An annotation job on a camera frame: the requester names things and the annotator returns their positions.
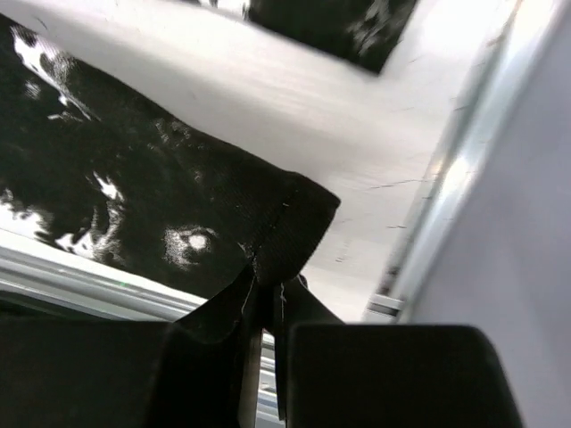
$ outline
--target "cloth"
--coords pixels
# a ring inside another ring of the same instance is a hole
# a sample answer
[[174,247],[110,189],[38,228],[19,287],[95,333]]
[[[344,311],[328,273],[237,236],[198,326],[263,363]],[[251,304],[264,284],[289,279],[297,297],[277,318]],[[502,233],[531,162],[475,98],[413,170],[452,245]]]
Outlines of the cloth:
[[185,0],[379,73],[418,0]]
[[0,109],[2,229],[204,298],[295,277],[339,204],[2,15]]

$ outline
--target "black cloth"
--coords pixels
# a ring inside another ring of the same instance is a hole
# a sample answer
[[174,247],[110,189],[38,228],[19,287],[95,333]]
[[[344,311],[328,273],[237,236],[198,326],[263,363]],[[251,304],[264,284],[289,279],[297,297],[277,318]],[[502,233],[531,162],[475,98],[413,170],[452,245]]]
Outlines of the black cloth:
[[[205,3],[204,0],[191,0]],[[399,43],[418,0],[210,0],[320,51],[378,73]]]
[[296,276],[339,204],[2,15],[0,109],[1,228],[205,298]]

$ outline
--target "garment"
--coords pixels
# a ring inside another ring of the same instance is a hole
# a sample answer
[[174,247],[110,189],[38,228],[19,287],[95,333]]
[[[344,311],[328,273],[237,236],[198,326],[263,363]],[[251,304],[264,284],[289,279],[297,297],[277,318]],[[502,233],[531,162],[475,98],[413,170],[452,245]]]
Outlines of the garment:
[[418,0],[192,0],[380,72]]
[[210,298],[296,276],[339,200],[0,15],[0,227]]

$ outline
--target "white surface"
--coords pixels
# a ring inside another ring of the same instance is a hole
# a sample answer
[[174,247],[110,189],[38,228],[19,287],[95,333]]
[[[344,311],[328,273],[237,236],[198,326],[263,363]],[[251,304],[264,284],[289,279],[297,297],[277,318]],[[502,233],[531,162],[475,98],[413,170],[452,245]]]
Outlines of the white surface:
[[3,0],[7,14],[189,125],[342,199],[305,270],[360,318],[482,49],[516,0],[420,0],[381,77],[167,0]]

